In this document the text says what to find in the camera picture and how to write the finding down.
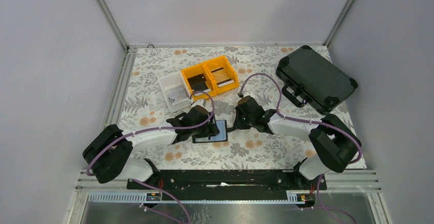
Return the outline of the black leather card holder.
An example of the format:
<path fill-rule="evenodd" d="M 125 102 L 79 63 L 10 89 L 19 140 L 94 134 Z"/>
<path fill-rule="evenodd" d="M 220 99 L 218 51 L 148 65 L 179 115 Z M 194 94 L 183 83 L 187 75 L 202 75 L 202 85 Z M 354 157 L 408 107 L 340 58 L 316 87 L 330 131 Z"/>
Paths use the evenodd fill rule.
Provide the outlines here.
<path fill-rule="evenodd" d="M 192 137 L 192 142 L 198 143 L 213 143 L 213 142 L 227 142 L 228 133 L 235 131 L 235 127 L 228 127 L 226 120 L 217 120 L 209 125 L 208 135 L 205 137 Z"/>

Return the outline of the white plastic bin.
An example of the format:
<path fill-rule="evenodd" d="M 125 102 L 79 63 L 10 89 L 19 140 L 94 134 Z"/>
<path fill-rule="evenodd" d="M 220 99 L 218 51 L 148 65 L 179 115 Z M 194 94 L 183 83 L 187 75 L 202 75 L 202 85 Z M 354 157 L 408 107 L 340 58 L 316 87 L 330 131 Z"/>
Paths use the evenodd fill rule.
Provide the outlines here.
<path fill-rule="evenodd" d="M 181 71 L 158 78 L 164 101 L 171 113 L 190 107 L 189 92 Z"/>

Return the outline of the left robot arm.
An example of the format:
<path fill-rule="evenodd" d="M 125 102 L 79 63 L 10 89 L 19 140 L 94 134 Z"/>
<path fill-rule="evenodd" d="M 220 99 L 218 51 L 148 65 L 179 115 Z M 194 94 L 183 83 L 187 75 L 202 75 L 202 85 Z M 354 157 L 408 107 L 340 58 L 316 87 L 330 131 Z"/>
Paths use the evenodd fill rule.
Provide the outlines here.
<path fill-rule="evenodd" d="M 214 112 L 209 112 L 201 105 L 167 119 L 158 127 L 126 132 L 118 125 L 111 124 L 83 151 L 83 159 L 88 164 L 86 174 L 94 176 L 101 184 L 131 178 L 151 189 L 158 184 L 159 176 L 148 161 L 133 158 L 134 153 L 215 133 Z"/>

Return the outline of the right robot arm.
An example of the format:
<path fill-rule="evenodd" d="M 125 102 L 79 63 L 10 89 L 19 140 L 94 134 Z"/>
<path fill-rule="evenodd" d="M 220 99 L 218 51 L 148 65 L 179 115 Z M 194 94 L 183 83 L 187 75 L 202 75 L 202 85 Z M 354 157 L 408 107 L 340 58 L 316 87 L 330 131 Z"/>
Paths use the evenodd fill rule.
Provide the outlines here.
<path fill-rule="evenodd" d="M 295 167 L 294 184 L 306 189 L 321 174 L 342 173 L 354 159 L 361 156 L 361 142 L 334 114 L 322 119 L 306 120 L 282 117 L 275 109 L 264 110 L 251 96 L 245 96 L 235 107 L 235 129 L 254 128 L 271 135 L 286 135 L 312 143 L 316 155 Z"/>

